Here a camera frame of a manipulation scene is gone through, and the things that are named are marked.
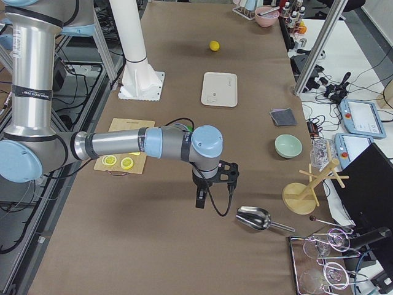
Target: light blue joint cap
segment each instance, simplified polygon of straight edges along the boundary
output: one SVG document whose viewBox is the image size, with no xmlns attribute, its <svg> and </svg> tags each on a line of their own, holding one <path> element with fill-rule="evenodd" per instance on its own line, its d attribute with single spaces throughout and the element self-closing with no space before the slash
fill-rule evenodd
<svg viewBox="0 0 393 295">
<path fill-rule="evenodd" d="M 198 127 L 192 133 L 191 142 L 194 150 L 206 158 L 216 158 L 222 153 L 222 134 L 213 126 Z"/>
<path fill-rule="evenodd" d="M 87 26 L 65 26 L 61 34 L 72 37 L 91 37 L 94 34 L 94 23 Z"/>
<path fill-rule="evenodd" d="M 38 2 L 38 0 L 2 0 L 2 1 L 9 6 L 15 6 L 15 7 L 28 6 Z"/>
<path fill-rule="evenodd" d="M 148 128 L 145 137 L 145 153 L 151 157 L 161 158 L 162 155 L 162 129 Z"/>
<path fill-rule="evenodd" d="M 35 153 L 16 141 L 0 141 L 0 155 L 0 175 L 9 181 L 25 183 L 42 175 Z"/>
</svg>

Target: black monitor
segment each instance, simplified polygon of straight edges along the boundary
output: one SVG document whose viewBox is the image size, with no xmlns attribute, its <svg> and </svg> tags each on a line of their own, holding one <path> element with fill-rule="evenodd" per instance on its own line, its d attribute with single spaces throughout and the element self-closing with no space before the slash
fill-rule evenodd
<svg viewBox="0 0 393 295">
<path fill-rule="evenodd" d="M 372 143 L 341 173 L 348 175 L 335 189 L 361 234 L 380 227 L 393 231 L 393 164 Z M 393 280 L 393 237 L 369 244 L 386 274 Z"/>
</svg>

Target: metal pole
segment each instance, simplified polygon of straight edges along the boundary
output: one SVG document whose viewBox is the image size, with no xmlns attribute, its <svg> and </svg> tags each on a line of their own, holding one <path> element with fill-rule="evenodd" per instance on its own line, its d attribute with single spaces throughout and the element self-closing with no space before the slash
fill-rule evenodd
<svg viewBox="0 0 393 295">
<path fill-rule="evenodd" d="M 317 63 L 317 59 L 322 53 L 322 50 L 325 47 L 326 42 L 328 41 L 330 34 L 332 33 L 336 22 L 339 19 L 341 13 L 343 12 L 347 2 L 348 0 L 335 0 L 333 2 L 332 8 L 330 8 L 324 25 L 322 26 L 321 32 L 319 32 L 314 47 L 305 64 L 305 67 L 303 68 L 302 72 L 299 75 L 299 78 L 297 79 L 294 88 L 295 95 L 301 94 L 301 92 L 305 88 L 311 72 L 313 71 L 315 64 Z"/>
</svg>

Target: white table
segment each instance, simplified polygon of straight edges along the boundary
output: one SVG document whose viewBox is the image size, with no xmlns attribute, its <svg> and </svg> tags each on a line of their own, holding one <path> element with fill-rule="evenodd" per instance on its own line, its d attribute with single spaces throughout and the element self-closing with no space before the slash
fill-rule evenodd
<svg viewBox="0 0 393 295">
<path fill-rule="evenodd" d="M 302 49 L 312 49 L 312 46 L 315 43 L 315 40 L 322 28 L 323 23 L 323 20 L 305 20 L 307 32 L 303 35 L 294 36 L 295 41 L 299 41 L 301 38 L 307 39 L 306 45 Z M 348 95 L 349 99 L 364 101 L 375 100 L 378 97 L 377 93 L 381 93 L 383 91 L 384 87 L 382 83 L 378 82 L 379 78 L 374 72 L 374 70 L 371 69 L 372 65 L 368 62 L 362 49 L 359 47 L 358 43 L 356 42 L 345 22 L 339 21 L 336 24 L 335 29 L 332 32 L 332 35 L 330 36 L 324 50 L 326 52 L 326 58 L 325 60 L 319 60 L 317 64 L 325 68 L 324 74 L 331 78 L 332 81 L 338 82 L 337 84 L 339 84 L 343 79 L 345 73 L 348 71 L 351 72 L 351 77 L 348 79 L 348 82 L 354 83 L 356 86 L 350 85 L 350 87 L 348 87 L 348 90 L 350 92 Z M 371 70 L 359 76 L 360 73 L 368 69 Z M 369 85 L 372 85 L 369 89 L 377 93 L 365 89 L 357 90 L 361 87 L 368 87 Z M 309 119 L 310 117 L 316 117 L 318 115 L 325 115 L 326 120 L 331 121 L 332 124 L 328 122 L 323 124 L 324 131 L 322 132 L 322 136 L 324 138 L 333 140 L 336 133 L 346 133 L 347 131 L 345 130 L 342 123 L 339 126 L 334 125 L 338 123 L 338 119 L 332 118 L 330 116 L 333 106 L 330 106 L 329 104 L 315 103 L 316 95 L 321 92 L 323 93 L 324 90 L 325 88 L 321 87 L 319 90 L 313 90 L 313 93 L 302 93 L 300 95 L 300 99 L 303 101 L 303 110 L 306 119 Z M 324 98 L 322 94 L 317 96 L 317 98 L 318 100 L 329 102 L 329 100 Z M 381 120 L 389 120 L 392 118 L 391 115 L 385 112 L 379 112 L 379 116 Z M 387 157 L 391 158 L 393 157 L 393 123 L 384 124 L 384 129 L 387 133 L 387 137 L 382 140 L 375 140 L 375 143 L 386 154 Z M 329 185 L 331 191 L 328 197 L 328 201 L 332 217 L 342 225 L 350 224 L 351 221 L 348 220 L 348 218 L 344 214 L 341 200 L 338 198 L 338 195 L 331 181 L 327 181 L 327 184 Z M 379 262 L 377 262 L 377 264 L 374 266 L 363 268 L 361 270 L 361 273 L 364 273 L 369 278 L 372 278 L 381 271 L 382 267 Z M 375 288 L 371 282 L 360 283 L 358 284 L 358 287 L 362 292 L 361 294 L 369 294 Z"/>
</svg>

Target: metal handle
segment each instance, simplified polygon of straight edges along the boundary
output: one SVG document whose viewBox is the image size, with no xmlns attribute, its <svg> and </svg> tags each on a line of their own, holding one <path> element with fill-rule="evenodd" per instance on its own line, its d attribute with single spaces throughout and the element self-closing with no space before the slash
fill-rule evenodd
<svg viewBox="0 0 393 295">
<path fill-rule="evenodd" d="M 293 227 L 285 226 L 285 225 L 283 225 L 281 223 L 274 222 L 274 221 L 271 222 L 270 226 L 274 226 L 274 227 L 277 227 L 279 229 L 288 230 L 289 232 L 295 232 L 295 229 Z"/>
</svg>

